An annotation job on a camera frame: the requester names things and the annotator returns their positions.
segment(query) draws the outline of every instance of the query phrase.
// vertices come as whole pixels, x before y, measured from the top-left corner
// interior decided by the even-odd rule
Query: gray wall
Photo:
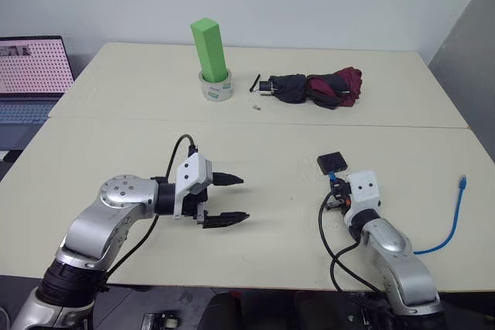
[[[471,0],[429,67],[495,161],[495,0]]]
[[[62,35],[78,72],[108,41],[416,50],[429,62],[469,0],[0,0],[0,35]]]

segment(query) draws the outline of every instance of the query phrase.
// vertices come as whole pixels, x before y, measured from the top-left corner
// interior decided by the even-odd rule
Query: table
[[[420,259],[440,291],[495,289],[495,166],[470,130],[448,128],[50,118],[0,182],[0,274],[41,277],[100,185],[122,173],[163,174],[184,132],[214,171],[245,179],[243,185],[210,187],[210,213],[245,211],[251,217],[218,230],[202,230],[190,218],[162,217],[111,282],[332,289],[316,222],[328,180],[316,157],[341,151],[349,172],[377,172],[383,216],[418,249],[449,232],[459,176],[467,174],[454,239]],[[134,225],[122,253],[150,222]],[[335,249],[352,243],[339,213],[326,213],[324,225]],[[379,282],[362,251],[343,261]],[[338,279],[345,289],[364,289],[340,270]]]
[[[108,43],[52,109],[51,117],[109,117],[230,123],[382,125],[466,128],[467,124],[417,53],[225,48],[234,96],[203,98],[193,46]],[[363,71],[361,99],[329,111],[250,94],[261,73]]]

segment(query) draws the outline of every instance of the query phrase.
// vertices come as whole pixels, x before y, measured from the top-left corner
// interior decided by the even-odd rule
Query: laptop screen
[[[60,36],[0,38],[0,97],[61,96],[72,83]]]

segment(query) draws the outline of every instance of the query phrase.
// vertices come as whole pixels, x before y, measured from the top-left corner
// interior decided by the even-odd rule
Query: white wall
[[[220,23],[225,45],[418,50],[426,62],[469,0],[0,0],[0,35],[62,35],[81,68],[107,41],[193,42]]]

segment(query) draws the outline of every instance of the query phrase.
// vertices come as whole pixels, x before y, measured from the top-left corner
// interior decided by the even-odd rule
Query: green block
[[[210,83],[227,79],[224,47],[218,23],[212,19],[201,19],[191,25],[191,30],[203,70],[203,79]]]

